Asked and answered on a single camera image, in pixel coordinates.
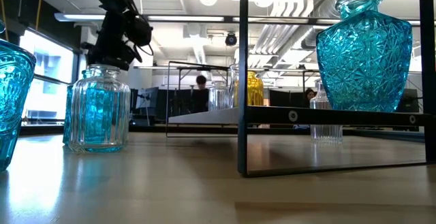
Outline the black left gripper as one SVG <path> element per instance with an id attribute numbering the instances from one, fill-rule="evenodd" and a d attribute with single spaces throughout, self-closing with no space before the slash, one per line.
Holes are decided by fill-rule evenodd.
<path id="1" fill-rule="evenodd" d="M 124 42 L 110 44 L 105 48 L 84 42 L 83 48 L 88 50 L 87 65 L 110 65 L 128 71 L 130 64 L 137 57 L 137 54 Z"/>

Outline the person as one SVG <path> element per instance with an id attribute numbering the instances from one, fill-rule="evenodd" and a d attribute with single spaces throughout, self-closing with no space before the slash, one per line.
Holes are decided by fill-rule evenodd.
<path id="1" fill-rule="evenodd" d="M 313 99 L 316 96 L 316 92 L 311 89 L 308 88 L 305 92 L 304 92 L 304 97 L 303 97 L 303 107 L 304 108 L 310 108 L 310 100 Z"/>
<path id="2" fill-rule="evenodd" d="M 206 77 L 199 75 L 196 77 L 198 89 L 191 94 L 191 112 L 208 112 L 209 90 L 206 88 Z"/>

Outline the white ceiling pipes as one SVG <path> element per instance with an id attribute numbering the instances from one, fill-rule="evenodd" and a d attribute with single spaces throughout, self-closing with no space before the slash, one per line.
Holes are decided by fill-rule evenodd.
<path id="1" fill-rule="evenodd" d="M 301 16 L 313 9 L 313 0 L 297 0 L 297 2 L 274 2 L 271 16 Z M 293 33 L 291 25 L 265 25 L 259 39 L 249 52 L 249 67 L 263 67 L 272 55 L 278 53 Z"/>

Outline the black desk monitor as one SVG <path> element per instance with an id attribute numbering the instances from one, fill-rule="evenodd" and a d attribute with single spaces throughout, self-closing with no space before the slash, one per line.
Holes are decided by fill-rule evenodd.
<path id="1" fill-rule="evenodd" d="M 396 112 L 419 112 L 418 92 L 416 89 L 404 89 Z"/>

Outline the clear ribbed square decanter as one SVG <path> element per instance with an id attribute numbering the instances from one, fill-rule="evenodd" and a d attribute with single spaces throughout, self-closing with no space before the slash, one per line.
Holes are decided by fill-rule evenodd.
<path id="1" fill-rule="evenodd" d="M 317 93 L 310 99 L 309 107 L 316 110 L 331 110 L 321 79 L 315 81 Z M 343 141 L 342 125 L 311 125 L 311 138 L 316 143 L 340 144 Z"/>

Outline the bright office window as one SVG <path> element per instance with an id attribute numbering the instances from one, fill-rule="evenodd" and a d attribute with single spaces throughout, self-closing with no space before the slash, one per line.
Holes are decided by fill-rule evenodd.
<path id="1" fill-rule="evenodd" d="M 35 77 L 22 113 L 23 122 L 62 122 L 67 88 L 72 82 L 74 53 L 29 30 L 20 37 L 20 47 L 36 58 Z"/>

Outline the silver ventilation duct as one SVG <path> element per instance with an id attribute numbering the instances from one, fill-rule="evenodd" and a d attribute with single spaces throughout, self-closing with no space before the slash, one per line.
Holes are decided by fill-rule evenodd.
<path id="1" fill-rule="evenodd" d="M 334 3 L 336 0 L 319 0 L 311 12 L 312 18 L 334 18 L 336 10 L 334 9 Z M 301 48 L 311 50 L 315 48 L 315 36 L 317 30 L 314 30 L 314 25 L 309 25 L 303 35 L 303 40 L 300 41 Z"/>

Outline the yellow ribbed glass jar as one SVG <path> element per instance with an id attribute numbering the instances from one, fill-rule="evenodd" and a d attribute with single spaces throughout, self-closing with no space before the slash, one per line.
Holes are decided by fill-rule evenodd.
<path id="1" fill-rule="evenodd" d="M 238 70 L 232 72 L 232 91 L 233 107 L 238 106 L 238 85 L 239 77 Z M 264 105 L 264 85 L 260 78 L 256 77 L 254 71 L 247 72 L 247 105 L 248 106 L 263 106 Z"/>

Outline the teal quilted glass vase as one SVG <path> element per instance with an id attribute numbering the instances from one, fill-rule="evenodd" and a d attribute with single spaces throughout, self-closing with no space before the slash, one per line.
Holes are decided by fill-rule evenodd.
<path id="1" fill-rule="evenodd" d="M 121 149 L 116 138 L 120 70 L 93 65 L 67 88 L 63 143 L 74 151 L 114 152 Z"/>

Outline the wooden shelf with black frame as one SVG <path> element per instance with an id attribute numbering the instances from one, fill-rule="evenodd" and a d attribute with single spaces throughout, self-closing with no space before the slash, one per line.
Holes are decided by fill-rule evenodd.
<path id="1" fill-rule="evenodd" d="M 407 114 L 387 112 L 363 112 L 350 110 L 314 110 L 308 108 L 285 108 L 248 106 L 248 18 L 249 0 L 240 0 L 239 9 L 239 81 L 238 81 L 238 107 L 226 110 L 215 110 L 209 112 L 192 114 L 192 118 L 203 118 L 212 120 L 214 118 L 229 119 L 236 118 L 238 125 L 237 141 L 237 170 L 245 178 L 284 176 L 291 174 L 306 174 L 316 172 L 330 172 L 330 168 L 311 167 L 307 170 L 292 169 L 269 169 L 269 170 L 248 170 L 248 124 L 249 123 L 290 123 L 302 125 L 410 125 L 413 118 L 418 125 L 427 129 L 434 127 L 436 111 L 431 110 L 428 114 Z"/>

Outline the long ceiling light strip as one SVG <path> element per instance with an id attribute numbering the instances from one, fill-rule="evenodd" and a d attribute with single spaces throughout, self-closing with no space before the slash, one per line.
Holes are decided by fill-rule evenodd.
<path id="1" fill-rule="evenodd" d="M 64 14 L 55 13 L 54 17 L 59 22 L 97 22 L 104 19 L 101 14 Z M 190 15 L 149 15 L 145 16 L 149 22 L 183 22 L 183 23 L 239 23 L 240 18 L 236 16 L 190 16 Z M 249 16 L 249 24 L 271 24 L 271 25 L 317 25 L 330 26 L 339 23 L 336 18 L 307 18 L 307 17 L 271 17 L 271 16 Z"/>

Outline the teal star-cut glass vase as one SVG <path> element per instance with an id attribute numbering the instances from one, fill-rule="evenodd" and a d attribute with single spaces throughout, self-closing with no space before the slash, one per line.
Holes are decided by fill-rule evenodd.
<path id="1" fill-rule="evenodd" d="M 394 112 L 407 80 L 412 25 L 382 14 L 382 0 L 337 0 L 341 20 L 316 36 L 320 76 L 335 110 Z"/>

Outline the teal embossed glass vase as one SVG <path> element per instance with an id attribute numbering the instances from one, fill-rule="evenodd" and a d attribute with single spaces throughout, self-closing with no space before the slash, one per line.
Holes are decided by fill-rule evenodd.
<path id="1" fill-rule="evenodd" d="M 14 154 L 35 64 L 33 54 L 0 39 L 0 172 Z"/>

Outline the clear ribbed glass jar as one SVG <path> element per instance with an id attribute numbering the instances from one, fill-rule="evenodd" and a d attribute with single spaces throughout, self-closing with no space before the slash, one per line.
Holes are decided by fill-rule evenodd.
<path id="1" fill-rule="evenodd" d="M 109 153 L 127 145 L 131 90 L 121 70 L 93 64 L 72 87 L 68 146 L 81 153 Z"/>
<path id="2" fill-rule="evenodd" d="M 224 81 L 214 81 L 209 89 L 208 110 L 223 110 L 228 108 L 228 88 Z"/>

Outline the grey angled desk monitor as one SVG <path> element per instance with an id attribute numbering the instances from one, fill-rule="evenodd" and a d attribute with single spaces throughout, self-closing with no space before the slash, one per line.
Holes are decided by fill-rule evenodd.
<path id="1" fill-rule="evenodd" d="M 136 109 L 155 108 L 157 104 L 158 92 L 158 87 L 140 89 L 136 98 Z"/>

